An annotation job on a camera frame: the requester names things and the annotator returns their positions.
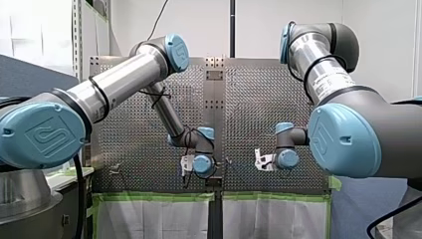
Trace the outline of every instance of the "metal backboard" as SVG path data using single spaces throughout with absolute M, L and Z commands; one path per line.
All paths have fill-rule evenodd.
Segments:
M 91 75 L 125 59 L 92 57 Z M 204 59 L 190 59 L 187 71 L 165 80 L 175 109 L 189 126 L 203 123 L 204 67 Z M 92 137 L 92 161 L 101 165 L 94 191 L 204 191 L 204 182 L 195 176 L 189 188 L 183 188 L 179 163 L 185 149 L 169 146 L 166 139 L 167 132 L 146 95 L 136 94 L 111 111 Z
M 123 60 L 92 58 L 91 74 Z M 302 83 L 291 78 L 277 60 L 218 58 L 218 61 L 191 59 L 185 73 L 164 82 L 183 123 L 214 124 L 216 139 L 220 139 L 216 142 L 215 156 L 225 162 L 223 190 L 327 193 L 327 176 L 307 147 L 298 147 L 301 162 L 291 172 L 262 172 L 254 165 L 255 148 L 260 148 L 262 154 L 274 152 L 278 122 L 292 121 L 297 126 L 308 123 L 312 106 Z M 186 191 L 179 168 L 184 149 L 167 145 L 167 132 L 150 106 L 147 96 L 137 94 L 96 126 L 92 161 L 103 167 L 95 176 L 95 191 Z M 192 176 L 189 191 L 204 190 L 204 182 Z
M 297 147 L 301 161 L 292 171 L 264 172 L 254 165 L 255 148 L 274 152 L 278 122 L 307 125 L 312 107 L 303 84 L 277 60 L 227 59 L 225 74 L 224 190 L 326 193 L 327 176 L 305 146 Z

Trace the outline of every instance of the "industrial robot arm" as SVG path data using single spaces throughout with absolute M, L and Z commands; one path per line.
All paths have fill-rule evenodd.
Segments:
M 289 24 L 282 39 L 281 62 L 299 73 L 310 100 L 316 105 L 308 126 L 309 146 L 316 162 L 342 176 L 422 176 L 422 108 L 414 100 L 388 103 L 377 91 L 358 86 L 348 73 L 358 60 L 353 32 L 341 24 Z M 278 125 L 279 134 L 301 130 Z M 294 150 L 290 140 L 277 145 Z
M 54 89 L 0 109 L 0 164 L 36 169 L 72 159 L 90 136 L 94 123 L 141 89 L 160 93 L 161 81 L 185 71 L 188 64 L 183 40 L 168 35 L 139 44 L 125 62 L 71 89 Z M 183 124 L 168 98 L 161 98 L 155 108 L 171 138 L 181 136 Z M 207 130 L 201 135 L 213 137 Z M 188 146 L 212 154 L 208 140 L 201 138 L 193 133 Z M 179 140 L 173 141 L 182 145 Z

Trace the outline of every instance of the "cable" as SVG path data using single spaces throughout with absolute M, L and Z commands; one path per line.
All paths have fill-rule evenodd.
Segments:
M 368 236 L 369 236 L 369 238 L 370 238 L 370 239 L 375 239 L 375 238 L 372 236 L 371 231 L 372 231 L 372 229 L 373 229 L 376 225 L 378 225 L 378 224 L 379 224 L 379 223 L 381 223 L 382 221 L 385 221 L 385 220 L 387 220 L 388 218 L 393 217 L 393 216 L 395 216 L 395 215 L 397 215 L 397 214 L 399 214 L 399 213 L 401 213 L 401 212 L 403 212 L 403 211 L 405 211 L 405 210 L 407 210 L 407 209 L 409 209 L 409 208 L 411 208 L 411 207 L 413 207 L 413 206 L 416 206 L 416 205 L 417 205 L 417 204 L 419 204 L 421 201 L 422 201 L 422 196 L 421 196 L 421 197 L 418 197 L 418 198 L 414 199 L 413 201 L 411 201 L 411 202 L 409 202 L 409 203 L 407 203 L 407 204 L 404 204 L 403 206 L 401 206 L 401 207 L 399 207 L 399 208 L 397 208 L 397 209 L 395 209 L 395 210 L 393 210 L 393 211 L 391 211 L 391 212 L 389 212 L 389 213 L 387 213 L 387 214 L 383 215 L 382 217 L 380 217 L 380 218 L 376 219 L 376 220 L 375 220 L 375 221 L 373 221 L 371 224 L 369 224 L 369 226 L 366 228 L 366 234 L 368 234 Z
M 192 140 L 192 132 L 193 131 L 200 133 L 211 144 L 211 146 L 214 150 L 214 142 L 211 139 L 209 139 L 207 136 L 205 136 L 205 134 L 203 132 L 201 132 L 197 128 L 191 128 L 187 125 L 185 127 L 188 129 L 188 132 L 187 132 L 186 136 L 184 137 L 184 144 L 185 144 L 185 147 L 186 147 L 186 150 L 185 150 L 185 153 L 184 153 L 185 156 L 187 155 L 187 153 L 189 151 L 189 145 L 190 145 L 191 140 Z M 189 187 L 189 183 L 190 183 L 190 179 L 192 177 L 192 173 L 195 173 L 195 176 L 197 176 L 201 179 L 209 179 L 210 177 L 214 176 L 214 174 L 217 172 L 217 160 L 215 159 L 214 156 L 212 156 L 211 158 L 213 159 L 213 162 L 214 162 L 214 165 L 215 165 L 213 172 L 207 177 L 202 177 L 198 173 L 196 173 L 196 171 L 192 167 L 192 170 L 189 173 L 189 177 L 187 179 L 187 182 L 186 182 L 186 184 L 183 185 L 184 189 L 187 189 Z
M 5 108 L 5 107 L 9 107 L 9 106 L 13 106 L 13 105 L 18 105 L 21 104 L 23 102 L 26 102 L 28 100 L 30 100 L 30 97 L 12 97 L 12 98 L 8 98 L 6 100 L 2 100 L 0 101 L 0 109 Z
M 157 27 L 158 21 L 159 21 L 159 19 L 161 18 L 161 14 L 162 14 L 162 12 L 164 11 L 165 5 L 167 5 L 167 2 L 168 2 L 168 0 L 165 0 L 164 4 L 162 5 L 162 7 L 161 7 L 161 11 L 159 12 L 157 19 L 155 20 L 154 27 L 152 28 L 151 34 L 150 34 L 150 35 L 149 35 L 149 37 L 146 39 L 146 41 L 149 41 L 149 40 L 151 39 L 152 35 L 154 35 L 155 28 Z
M 156 93 L 149 93 L 149 92 L 144 92 L 144 91 L 139 91 L 142 94 L 145 94 L 147 96 L 155 96 L 158 97 L 157 99 L 155 99 L 155 101 L 152 103 L 151 108 L 154 109 L 155 105 L 159 102 L 159 100 L 161 100 L 162 97 L 168 97 L 169 99 L 171 99 L 171 94 L 166 94 L 165 93 L 165 89 L 166 87 L 162 87 L 162 90 L 159 94 Z
M 75 233 L 74 239 L 81 239 L 85 217 L 85 184 L 84 175 L 82 173 L 82 166 L 78 154 L 74 156 L 74 163 L 78 180 L 78 222 L 77 232 Z
M 100 92 L 100 94 L 102 95 L 102 97 L 103 97 L 103 99 L 105 101 L 105 114 L 103 115 L 103 117 L 101 119 L 99 119 L 99 120 L 97 120 L 97 121 L 94 122 L 94 123 L 96 123 L 96 122 L 103 121 L 108 116 L 108 113 L 110 111 L 110 106 L 109 106 L 108 97 L 106 96 L 105 91 L 103 91 L 103 89 L 101 89 L 99 87 L 99 85 L 97 84 L 96 81 L 94 81 L 94 79 L 93 79 L 92 76 L 89 76 L 88 77 L 88 80 L 90 80 L 91 84 L 93 84 L 93 86 Z
M 308 99 L 310 100 L 311 103 L 314 103 L 314 101 L 311 97 L 310 91 L 308 89 L 308 78 L 310 76 L 311 70 L 314 68 L 314 66 L 316 66 L 317 64 L 319 64 L 319 63 L 321 63 L 321 62 L 323 62 L 323 61 L 325 61 L 326 59 L 329 59 L 329 58 L 336 59 L 342 65 L 342 67 L 344 69 L 347 68 L 347 63 L 345 62 L 345 59 L 341 56 L 338 56 L 338 55 L 327 55 L 327 56 L 323 56 L 323 57 L 320 57 L 320 58 L 314 60 L 308 66 L 307 71 L 304 74 L 304 79 L 303 79 L 305 94 L 307 95 L 307 97 L 308 97 Z

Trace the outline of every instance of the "white wall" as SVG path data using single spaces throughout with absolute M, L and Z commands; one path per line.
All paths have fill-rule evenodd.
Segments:
M 411 98 L 414 91 L 416 12 L 417 0 L 344 0 L 343 23 L 360 44 L 352 77 L 388 101 Z
M 111 0 L 111 53 L 127 55 L 145 40 L 163 0 Z M 191 56 L 229 55 L 230 0 L 169 1 L 154 36 L 178 33 Z M 278 58 L 283 27 L 302 23 L 340 22 L 341 0 L 242 0 L 236 7 L 236 57 Z
M 111 0 L 111 53 L 126 56 L 149 36 L 164 0 Z M 229 1 L 170 0 L 153 37 L 177 33 L 190 56 L 229 54 Z
M 280 58 L 283 28 L 290 22 L 341 22 L 341 0 L 238 0 L 236 57 Z

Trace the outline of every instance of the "metal bracket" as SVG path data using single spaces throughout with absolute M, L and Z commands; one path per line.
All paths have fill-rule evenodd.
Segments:
M 277 167 L 274 165 L 275 154 L 261 155 L 259 148 L 255 149 L 255 167 L 260 171 L 276 171 Z
M 193 154 L 184 155 L 180 159 L 180 166 L 182 167 L 182 176 L 185 176 L 187 172 L 192 171 L 192 163 L 195 156 Z
M 223 81 L 223 71 L 207 71 L 207 81 Z

